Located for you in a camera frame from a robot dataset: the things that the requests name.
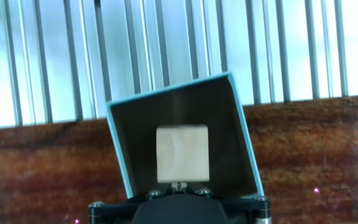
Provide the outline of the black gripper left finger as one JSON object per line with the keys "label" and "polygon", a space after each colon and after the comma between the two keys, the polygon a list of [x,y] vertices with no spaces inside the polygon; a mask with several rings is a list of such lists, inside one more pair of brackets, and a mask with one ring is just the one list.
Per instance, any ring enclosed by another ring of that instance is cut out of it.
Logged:
{"label": "black gripper left finger", "polygon": [[92,202],[88,205],[88,223],[114,223],[118,218],[132,218],[142,203],[175,193],[179,193],[178,182],[169,184],[165,191],[151,190],[146,194],[129,198],[120,203]]}

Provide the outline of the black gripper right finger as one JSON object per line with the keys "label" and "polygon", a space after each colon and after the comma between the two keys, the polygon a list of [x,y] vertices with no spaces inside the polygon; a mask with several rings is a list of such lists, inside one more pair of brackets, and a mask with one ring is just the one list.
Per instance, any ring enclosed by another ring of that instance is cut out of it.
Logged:
{"label": "black gripper right finger", "polygon": [[179,215],[185,223],[271,224],[271,202],[264,195],[230,198],[207,187],[178,184]]}

